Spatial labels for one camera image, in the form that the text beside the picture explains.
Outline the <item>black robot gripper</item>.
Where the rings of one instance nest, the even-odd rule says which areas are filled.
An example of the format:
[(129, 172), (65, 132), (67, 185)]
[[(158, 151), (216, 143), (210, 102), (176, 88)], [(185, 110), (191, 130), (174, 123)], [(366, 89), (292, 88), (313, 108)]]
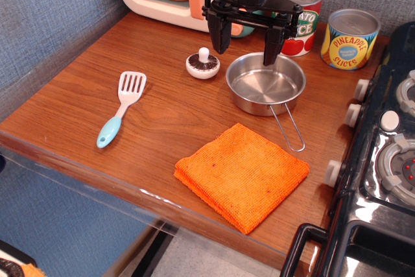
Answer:
[(291, 30), (298, 25), (301, 5), (290, 0), (204, 0), (202, 14), (207, 20), (211, 42), (218, 54), (228, 49), (231, 24), (268, 28), (265, 34), (263, 65), (275, 63)]

